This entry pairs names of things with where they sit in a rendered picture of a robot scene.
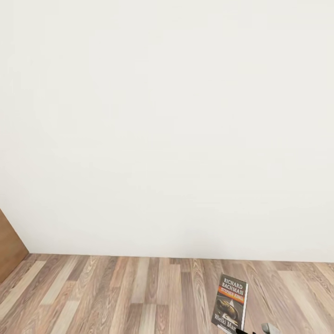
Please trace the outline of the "hardback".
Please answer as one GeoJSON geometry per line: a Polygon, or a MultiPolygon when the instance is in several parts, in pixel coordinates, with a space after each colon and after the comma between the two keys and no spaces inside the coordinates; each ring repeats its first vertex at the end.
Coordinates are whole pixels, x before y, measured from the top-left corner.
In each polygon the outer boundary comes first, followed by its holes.
{"type": "Polygon", "coordinates": [[[249,284],[221,274],[211,322],[227,334],[244,330],[249,284]]]}

